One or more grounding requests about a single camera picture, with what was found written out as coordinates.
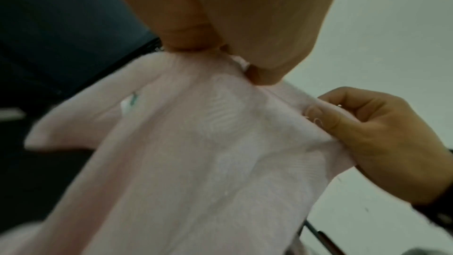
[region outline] skin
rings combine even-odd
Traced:
[[[306,58],[333,0],[126,0],[167,50],[222,47],[270,85]]]
[[[453,155],[403,99],[349,87],[319,97],[358,121],[324,107],[305,115],[342,141],[358,169],[377,186],[411,204],[429,204],[453,184]]]

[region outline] pink cloth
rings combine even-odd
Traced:
[[[46,221],[5,235],[1,254],[283,254],[352,166],[301,116],[316,102],[327,105],[285,83],[251,85],[217,52],[136,59],[34,126],[28,149],[96,152]]]

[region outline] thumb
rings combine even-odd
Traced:
[[[347,146],[354,145],[361,138],[361,123],[353,121],[332,108],[310,106],[304,116]]]

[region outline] black sleeve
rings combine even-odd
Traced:
[[[453,236],[453,185],[433,203],[413,208]]]

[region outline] person's left hand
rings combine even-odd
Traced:
[[[224,46],[258,85],[278,82],[313,49],[332,0],[126,0],[168,50]]]

